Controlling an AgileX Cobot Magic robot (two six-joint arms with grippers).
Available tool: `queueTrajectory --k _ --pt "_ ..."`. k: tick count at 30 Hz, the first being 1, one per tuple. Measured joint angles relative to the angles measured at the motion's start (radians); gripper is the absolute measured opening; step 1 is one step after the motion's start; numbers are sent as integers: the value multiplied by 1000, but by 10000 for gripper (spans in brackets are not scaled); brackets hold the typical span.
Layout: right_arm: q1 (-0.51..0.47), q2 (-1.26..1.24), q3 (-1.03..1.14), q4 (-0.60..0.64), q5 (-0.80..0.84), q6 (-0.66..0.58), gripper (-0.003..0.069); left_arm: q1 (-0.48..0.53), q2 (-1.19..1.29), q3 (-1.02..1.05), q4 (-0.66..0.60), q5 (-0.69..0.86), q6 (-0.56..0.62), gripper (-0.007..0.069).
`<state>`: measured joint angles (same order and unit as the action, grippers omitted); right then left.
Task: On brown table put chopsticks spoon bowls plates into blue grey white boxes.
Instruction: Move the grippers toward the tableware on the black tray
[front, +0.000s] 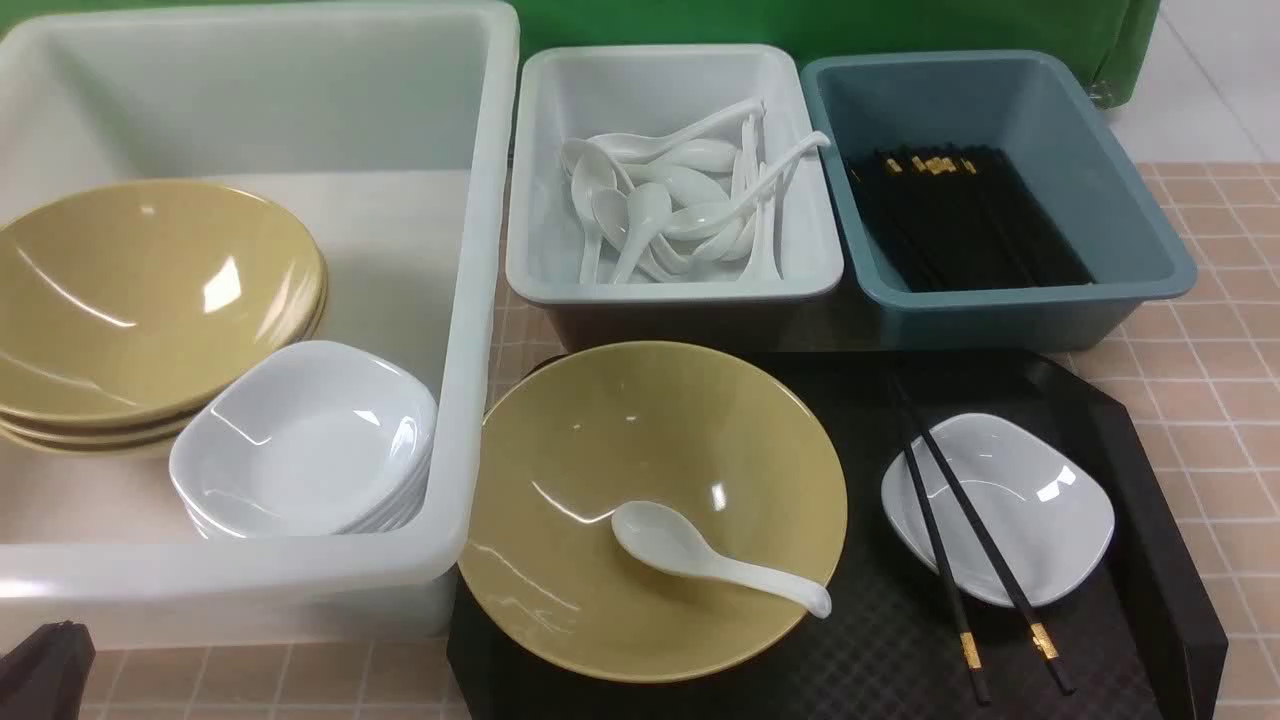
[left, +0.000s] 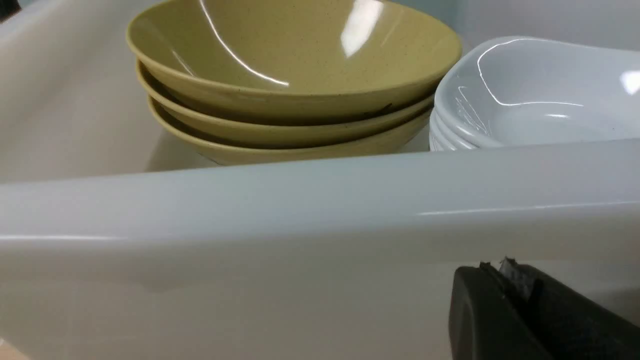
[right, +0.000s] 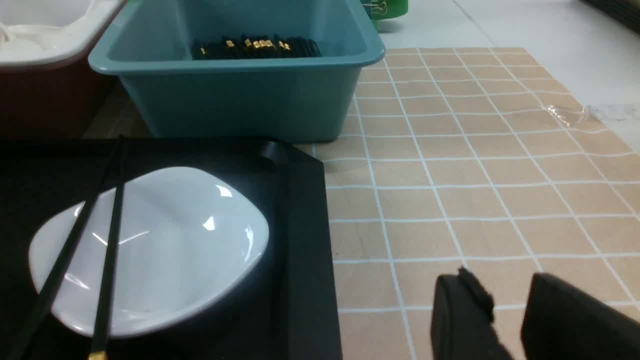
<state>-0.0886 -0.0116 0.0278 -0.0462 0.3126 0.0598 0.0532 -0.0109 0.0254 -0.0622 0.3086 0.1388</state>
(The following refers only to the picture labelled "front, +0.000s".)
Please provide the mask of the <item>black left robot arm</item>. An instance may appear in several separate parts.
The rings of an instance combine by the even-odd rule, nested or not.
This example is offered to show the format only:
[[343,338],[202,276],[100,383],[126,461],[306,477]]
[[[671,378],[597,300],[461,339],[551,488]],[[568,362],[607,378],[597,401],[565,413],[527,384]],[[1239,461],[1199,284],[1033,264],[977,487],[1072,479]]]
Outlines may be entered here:
[[46,623],[1,660],[3,719],[77,719],[96,650],[82,623]]

